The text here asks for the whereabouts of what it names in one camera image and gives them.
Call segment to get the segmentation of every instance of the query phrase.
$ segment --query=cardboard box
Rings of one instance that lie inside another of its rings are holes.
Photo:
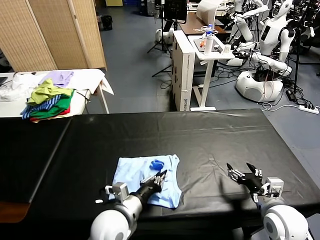
[[[178,111],[189,111],[196,51],[183,31],[173,32],[172,94]]]

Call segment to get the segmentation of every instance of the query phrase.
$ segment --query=folded clothes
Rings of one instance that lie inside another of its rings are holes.
[[[40,81],[40,84],[47,79],[52,79],[54,86],[65,88],[73,75],[73,71],[51,71]]]
[[[41,110],[49,111],[61,99],[61,96],[64,96],[64,95],[62,94],[55,95],[53,98],[47,101],[44,101],[39,105],[34,105],[34,106],[27,105],[25,109],[21,112],[22,119],[30,118],[30,114],[32,112],[41,111]]]
[[[63,94],[66,96],[71,96],[72,93],[73,89],[54,86],[52,79],[49,78],[31,93],[31,97],[27,103],[29,105],[37,105],[53,98],[55,95]]]
[[[68,113],[70,113],[70,107],[62,112],[60,112],[57,116],[52,116],[52,117],[48,117],[48,118],[43,118],[43,119],[39,119],[39,118],[36,118],[36,117],[31,117],[30,118],[30,121],[37,124],[38,122],[42,121],[42,120],[51,120],[51,119],[54,119],[58,116],[62,117],[63,115],[67,115]]]
[[[70,107],[70,102],[73,94],[74,94],[74,91],[72,90],[70,96],[61,96],[60,100],[48,111],[44,109],[33,111],[30,113],[30,117],[36,118],[36,119],[46,119],[46,118],[57,116],[58,114],[62,113],[63,111],[65,111]]]
[[[164,163],[161,172],[165,170],[167,172],[162,191],[153,194],[148,203],[171,209],[177,208],[182,193],[177,183],[177,167],[179,163],[177,155],[120,157],[112,183],[126,183],[129,193],[137,191],[140,187],[140,181],[157,174],[158,170],[150,167],[152,162],[156,160]]]

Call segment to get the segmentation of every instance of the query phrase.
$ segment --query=red cloth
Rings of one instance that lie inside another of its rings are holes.
[[[58,115],[65,115],[65,114],[68,114],[70,113],[70,107],[68,107],[66,110],[60,112]],[[39,120],[46,120],[47,118],[43,118],[43,119],[39,119],[39,118],[36,118],[36,117],[31,117],[30,118],[30,121],[31,122],[34,122],[34,121],[39,121]]]

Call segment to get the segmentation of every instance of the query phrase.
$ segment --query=light blue cloth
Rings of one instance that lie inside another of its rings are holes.
[[[177,155],[135,158],[120,157],[112,183],[126,183],[129,193],[137,191],[140,188],[141,180],[157,174],[157,170],[150,168],[153,160],[163,162],[164,166],[161,172],[164,170],[167,170],[167,172],[162,185],[162,191],[153,194],[149,198],[148,204],[175,209],[179,205],[182,193],[177,183],[177,167],[180,161]]]

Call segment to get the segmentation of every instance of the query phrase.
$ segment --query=white desk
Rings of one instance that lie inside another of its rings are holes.
[[[203,88],[202,88],[202,94],[200,94],[199,92],[199,88],[198,86],[194,86],[192,87],[196,100],[199,104],[199,107],[192,107],[190,110],[191,111],[214,111],[216,110],[216,108],[214,106],[212,107],[206,107],[206,100],[207,100],[207,95],[208,95],[208,91],[209,91],[209,86],[210,86],[210,81],[211,81],[211,74],[213,71],[213,66],[214,66],[214,62],[216,62],[218,60],[229,60],[229,59],[234,59],[235,55],[232,54],[232,52],[228,52],[228,53],[224,53],[225,50],[225,45],[216,37],[214,36],[214,40],[216,42],[216,44],[219,44],[219,46],[222,48],[222,52],[211,52],[210,55],[205,55],[203,52],[200,52],[194,42],[194,40],[196,39],[201,39],[202,36],[199,35],[191,35],[188,36],[188,39],[191,43],[191,45],[193,46],[194,50],[195,50],[195,54],[198,57],[199,60],[202,60],[202,62],[200,64],[206,64],[206,71],[205,71],[205,77],[204,77],[204,83],[203,83]]]
[[[75,71],[83,71],[85,69],[75,69],[72,70]],[[48,74],[50,71],[37,71],[36,76]],[[17,74],[30,74],[34,72],[18,72]],[[7,73],[0,73],[0,77],[8,77],[3,84],[6,84],[6,82],[9,82],[14,77],[14,72],[7,72]],[[105,114],[109,113],[107,101],[105,99],[105,96],[103,94],[103,89],[111,94],[113,94],[113,91],[108,83],[108,81],[104,78],[101,79],[100,82],[97,84],[96,88],[97,95],[99,97],[99,100],[101,102],[101,106],[103,109],[103,112]],[[87,101],[84,98],[86,96],[87,99],[90,98],[91,92],[89,90],[76,90],[72,96],[71,102],[70,102],[70,113],[72,115],[81,115],[83,111],[85,110]],[[0,118],[9,118],[9,117],[21,117],[21,112],[26,107],[26,98],[22,97],[16,101],[0,101]]]

